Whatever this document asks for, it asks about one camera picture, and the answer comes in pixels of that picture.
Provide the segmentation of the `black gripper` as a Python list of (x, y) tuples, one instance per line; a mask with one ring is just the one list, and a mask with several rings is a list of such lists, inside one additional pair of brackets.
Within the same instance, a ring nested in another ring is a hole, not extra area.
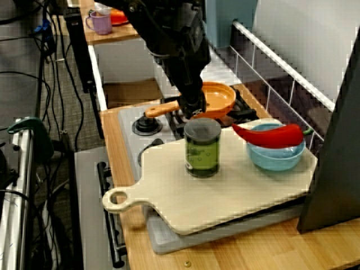
[(183, 58), (168, 57), (161, 61), (168, 79), (181, 93), (178, 102), (184, 117), (186, 119), (206, 117), (207, 107), (200, 75), (210, 62), (210, 53), (198, 52)]

